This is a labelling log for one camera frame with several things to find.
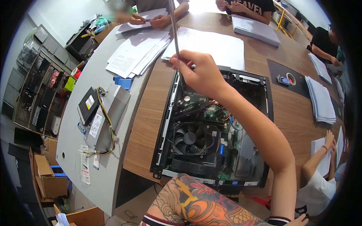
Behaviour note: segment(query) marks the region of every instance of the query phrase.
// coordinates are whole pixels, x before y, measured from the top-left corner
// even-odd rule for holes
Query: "floor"
[[[161,189],[162,187],[158,184],[156,184],[155,187],[151,186],[140,195],[116,208],[114,216],[110,217],[107,214],[104,214],[105,225],[121,226],[123,223],[128,223],[123,226],[137,226]],[[71,211],[82,211],[84,209],[95,207],[95,205],[89,201],[74,185],[72,192],[68,197],[68,201]],[[239,205],[246,208],[260,219],[266,219],[269,216],[269,210],[255,201],[246,198],[244,195],[240,195]]]

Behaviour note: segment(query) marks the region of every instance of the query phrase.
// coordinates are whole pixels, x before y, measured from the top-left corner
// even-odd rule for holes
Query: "shelving unit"
[[[66,97],[70,95],[70,92],[63,90],[68,77],[77,80],[40,50],[21,87],[14,123],[37,134],[57,138],[51,124],[54,117],[63,116]]]

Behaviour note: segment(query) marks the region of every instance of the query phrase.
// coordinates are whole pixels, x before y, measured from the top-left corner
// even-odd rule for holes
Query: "person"
[[[249,103],[223,78],[210,54],[180,51],[173,55],[178,69],[196,92],[221,103],[242,124],[264,161],[274,172],[270,217],[267,223],[187,174],[173,177],[160,191],[141,226],[184,225],[305,225],[305,215],[294,219],[296,199],[295,159],[289,143],[278,127]]]
[[[220,11],[237,14],[269,25],[272,12],[275,12],[273,0],[216,0]]]
[[[125,0],[130,6],[137,6],[138,13],[153,9],[168,8],[168,0]],[[179,6],[175,9],[175,18],[179,18],[184,15],[189,10],[189,1],[188,0],[177,0]],[[142,25],[145,24],[146,19],[140,16],[138,13],[133,13],[128,15],[124,12],[117,13],[117,22],[120,24],[129,22],[132,25]],[[158,15],[150,20],[150,24],[154,28],[164,28],[171,23],[170,15]]]
[[[319,162],[331,147],[329,181],[326,181],[316,169]],[[302,167],[302,174],[308,182],[305,187],[297,192],[295,217],[299,217],[301,214],[306,214],[307,217],[315,217],[327,208],[339,185],[334,179],[335,162],[336,141],[333,133],[327,130],[325,144]]]
[[[337,60],[338,39],[335,28],[331,25],[329,31],[322,27],[317,27],[314,31],[312,41],[307,49],[318,57],[325,64],[339,66]]]

